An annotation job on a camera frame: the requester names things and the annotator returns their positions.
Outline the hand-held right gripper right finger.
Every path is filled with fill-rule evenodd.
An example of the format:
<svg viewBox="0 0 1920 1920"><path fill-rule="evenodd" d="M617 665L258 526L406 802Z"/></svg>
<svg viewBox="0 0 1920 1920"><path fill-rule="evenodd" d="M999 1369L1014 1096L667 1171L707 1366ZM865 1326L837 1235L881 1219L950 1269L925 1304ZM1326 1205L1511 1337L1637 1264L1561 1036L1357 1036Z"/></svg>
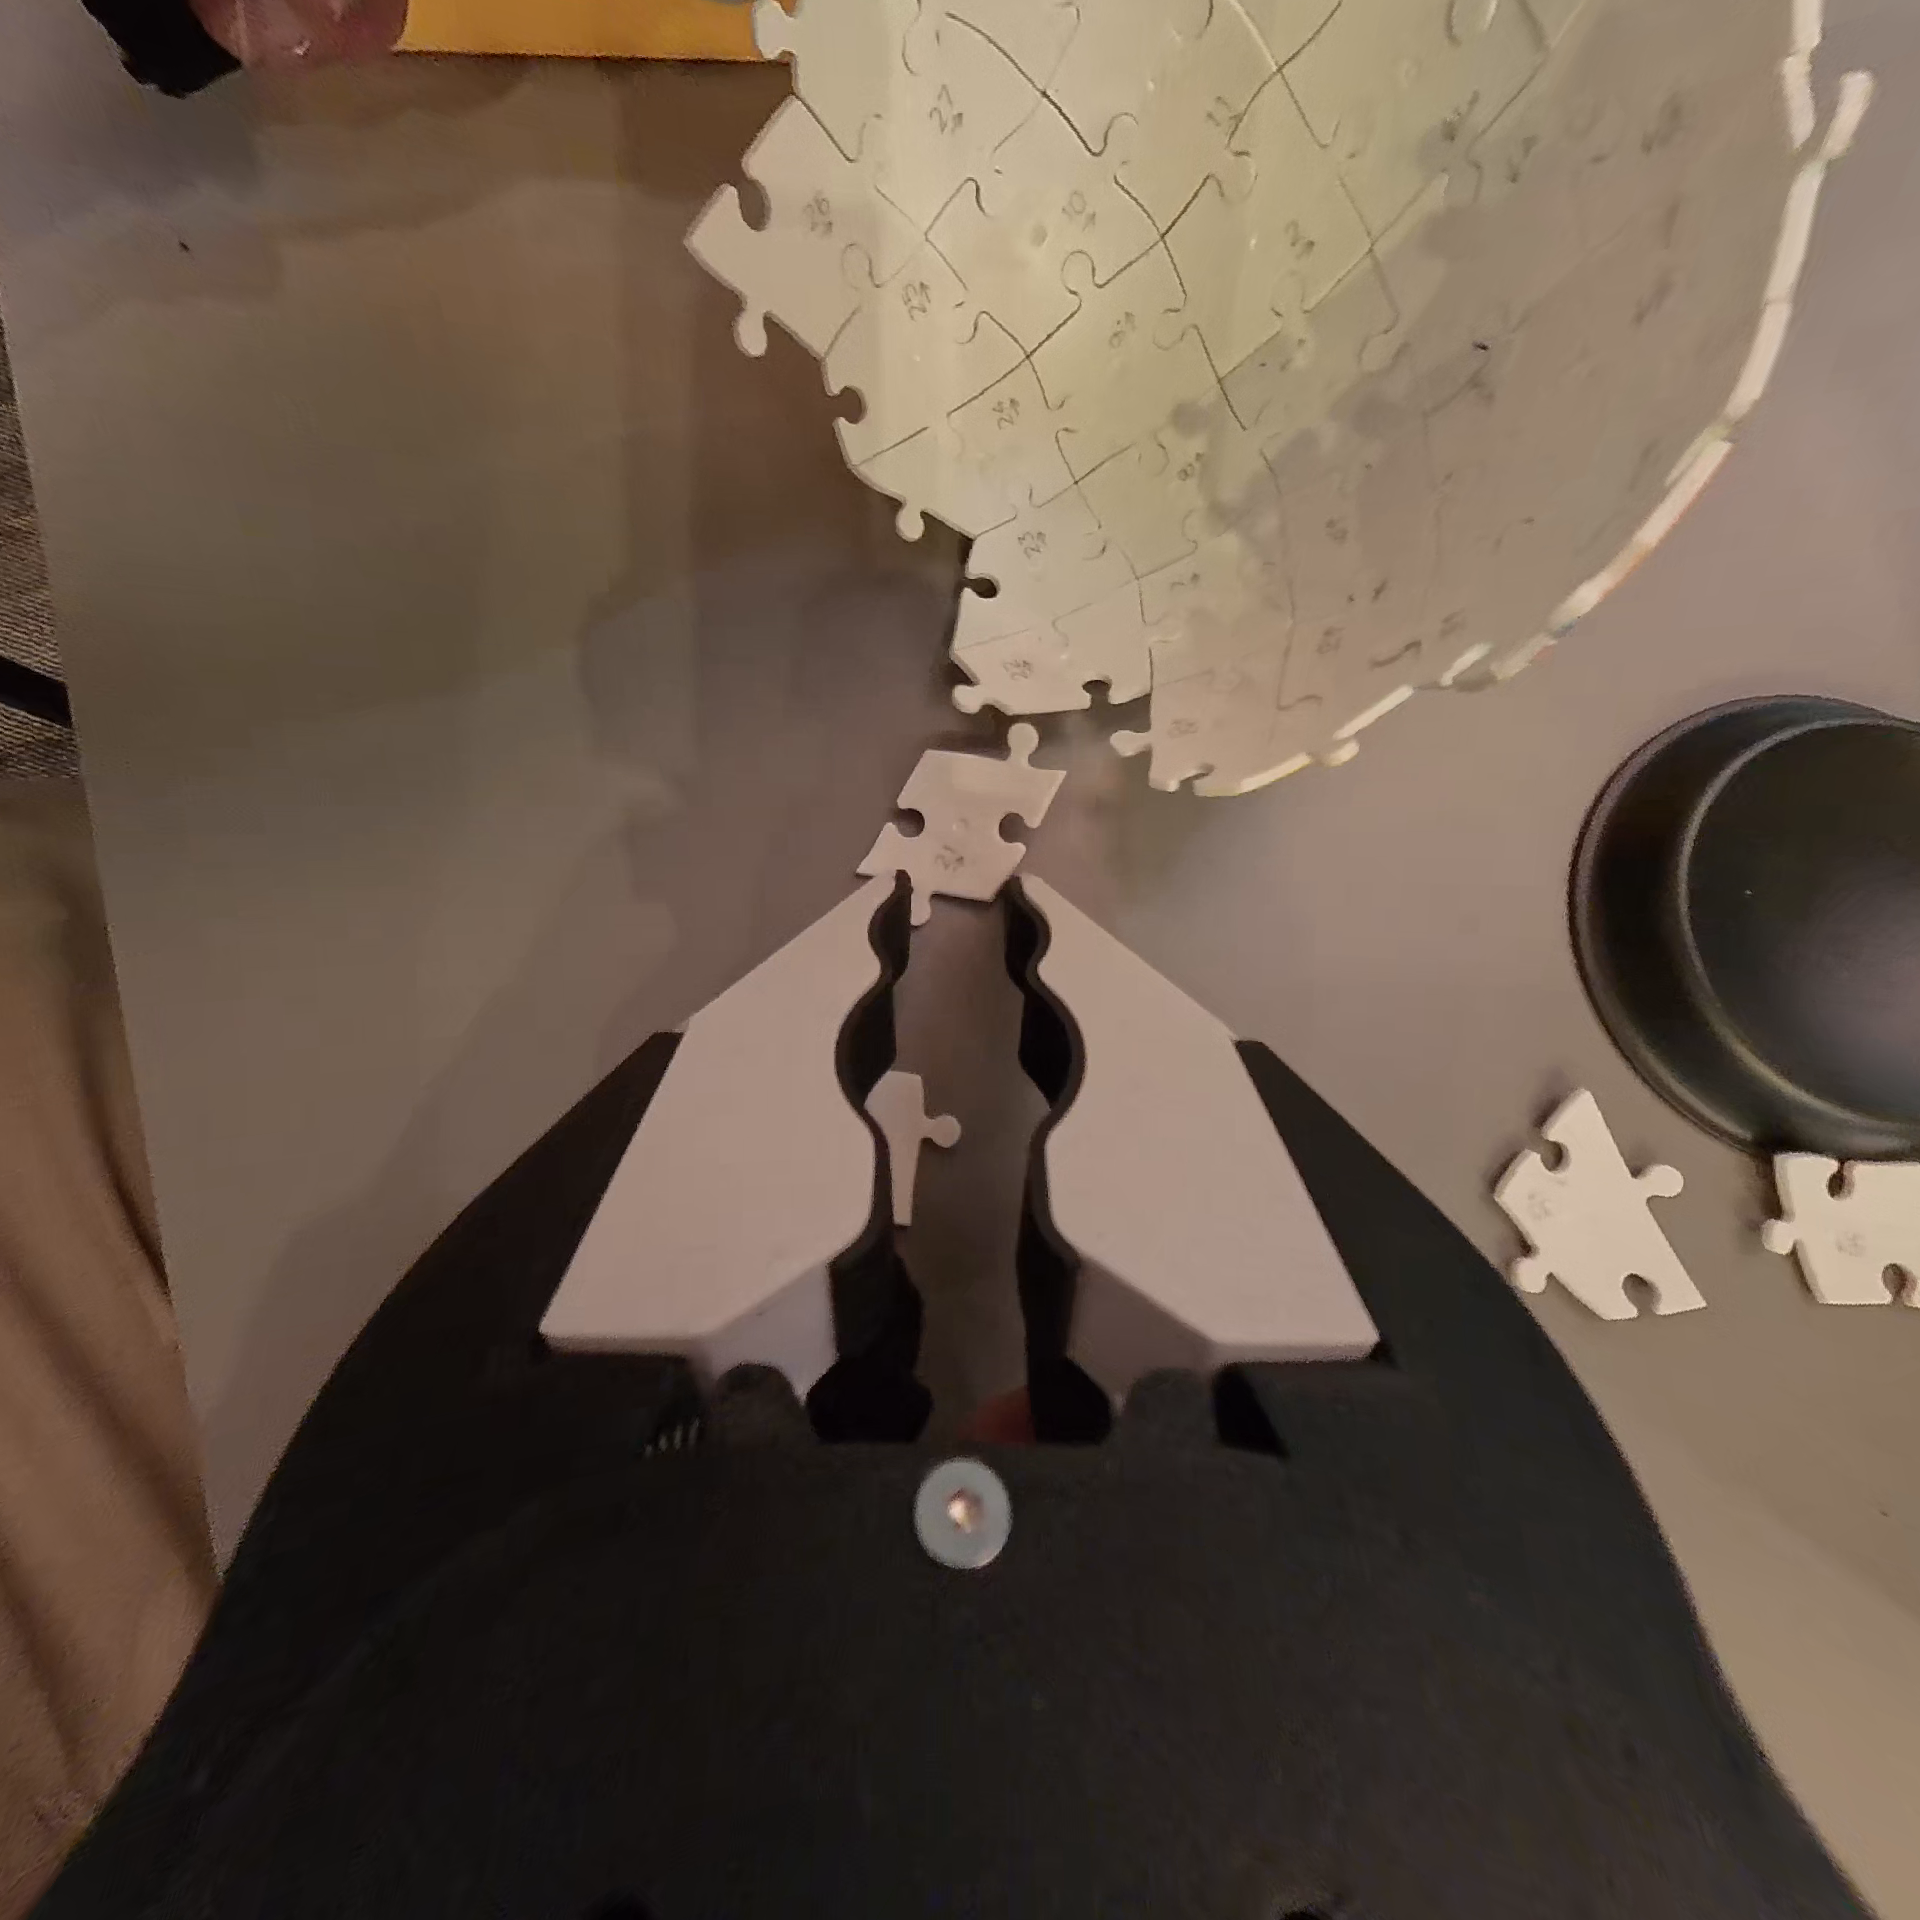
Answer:
<svg viewBox="0 0 1920 1920"><path fill-rule="evenodd" d="M1002 894L1043 1100L1014 1244L1037 1438L1105 1438L1141 1380L1347 1363L1378 1330L1235 1034L1043 880Z"/></svg>

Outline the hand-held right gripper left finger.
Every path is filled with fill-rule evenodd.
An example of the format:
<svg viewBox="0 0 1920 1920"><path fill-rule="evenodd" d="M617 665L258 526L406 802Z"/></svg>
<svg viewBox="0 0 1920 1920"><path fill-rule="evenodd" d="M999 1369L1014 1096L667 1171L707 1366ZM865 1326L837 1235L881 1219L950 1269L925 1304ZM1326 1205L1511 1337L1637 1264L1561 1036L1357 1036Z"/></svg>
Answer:
<svg viewBox="0 0 1920 1920"><path fill-rule="evenodd" d="M867 880L673 1042L559 1286L557 1354L662 1356L699 1386L777 1372L821 1438L922 1438L924 1308L897 1246L909 884Z"/></svg>

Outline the white puzzle piece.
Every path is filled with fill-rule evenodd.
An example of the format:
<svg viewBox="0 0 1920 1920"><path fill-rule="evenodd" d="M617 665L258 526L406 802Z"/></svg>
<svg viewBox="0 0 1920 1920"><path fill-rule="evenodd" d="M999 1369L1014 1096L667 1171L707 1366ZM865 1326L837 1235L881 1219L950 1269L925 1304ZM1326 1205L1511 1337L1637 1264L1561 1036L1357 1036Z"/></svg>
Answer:
<svg viewBox="0 0 1920 1920"><path fill-rule="evenodd" d="M1043 828L1065 770L1035 763L1041 730L1018 721L999 753L927 750L897 795L919 828L887 822L855 864L865 880L909 886L909 923L930 921L938 900L982 905L1014 876L1027 844L1009 821Z"/></svg>
<svg viewBox="0 0 1920 1920"><path fill-rule="evenodd" d="M1771 1161L1775 1217L1762 1246L1793 1258L1819 1306L1918 1308L1918 1161Z"/></svg>
<svg viewBox="0 0 1920 1920"><path fill-rule="evenodd" d="M897 1228L909 1228L917 1205L922 1153L950 1150L963 1138L963 1122L925 1106L924 1081L914 1072L890 1070L869 1092L867 1114L881 1130L887 1158L887 1194Z"/></svg>
<svg viewBox="0 0 1920 1920"><path fill-rule="evenodd" d="M1705 1296L1669 1244L1650 1202L1676 1197L1684 1178L1666 1164L1628 1165L1590 1090L1570 1092L1539 1134L1556 1150L1521 1153L1495 1181L1495 1205L1525 1238L1507 1267L1522 1293L1561 1286L1601 1322L1639 1317L1628 1283L1641 1283L1660 1317L1701 1312Z"/></svg>

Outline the partly built puzzle ball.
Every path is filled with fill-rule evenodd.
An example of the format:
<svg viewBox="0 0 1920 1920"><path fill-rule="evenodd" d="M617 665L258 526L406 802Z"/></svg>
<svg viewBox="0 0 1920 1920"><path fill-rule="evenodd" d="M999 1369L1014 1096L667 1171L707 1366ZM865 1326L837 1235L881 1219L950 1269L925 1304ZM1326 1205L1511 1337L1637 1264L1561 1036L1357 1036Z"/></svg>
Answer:
<svg viewBox="0 0 1920 1920"><path fill-rule="evenodd" d="M811 353L964 714L1143 704L1237 797L1522 673L1786 348L1874 98L1826 4L755 4L789 93L687 251Z"/></svg>

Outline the black round ball stand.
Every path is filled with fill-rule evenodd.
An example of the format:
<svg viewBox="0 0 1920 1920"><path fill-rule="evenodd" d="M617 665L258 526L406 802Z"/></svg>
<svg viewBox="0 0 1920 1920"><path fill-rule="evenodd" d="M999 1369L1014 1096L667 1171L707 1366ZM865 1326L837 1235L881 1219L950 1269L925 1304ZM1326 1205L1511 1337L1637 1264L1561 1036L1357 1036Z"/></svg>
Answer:
<svg viewBox="0 0 1920 1920"><path fill-rule="evenodd" d="M1594 800L1567 874L1589 1004L1635 1074L1762 1155L1918 1148L1918 724L1761 696Z"/></svg>

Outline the person's left hand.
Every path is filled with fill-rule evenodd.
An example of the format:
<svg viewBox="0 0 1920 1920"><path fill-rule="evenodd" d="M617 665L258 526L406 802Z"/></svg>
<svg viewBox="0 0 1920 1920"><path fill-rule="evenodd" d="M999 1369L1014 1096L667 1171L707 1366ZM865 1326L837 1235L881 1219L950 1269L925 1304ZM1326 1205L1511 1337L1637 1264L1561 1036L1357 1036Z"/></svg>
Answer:
<svg viewBox="0 0 1920 1920"><path fill-rule="evenodd" d="M409 3L190 3L191 19L241 66L292 69L398 51Z"/></svg>

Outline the yellow plastic bin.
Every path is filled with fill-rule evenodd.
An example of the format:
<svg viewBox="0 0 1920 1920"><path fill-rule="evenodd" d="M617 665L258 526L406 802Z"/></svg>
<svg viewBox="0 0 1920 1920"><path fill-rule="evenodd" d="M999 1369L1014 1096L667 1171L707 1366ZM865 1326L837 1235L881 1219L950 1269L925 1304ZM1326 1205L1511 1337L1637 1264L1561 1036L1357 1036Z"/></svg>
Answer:
<svg viewBox="0 0 1920 1920"><path fill-rule="evenodd" d="M758 60L753 4L409 3L404 54L725 62Z"/></svg>

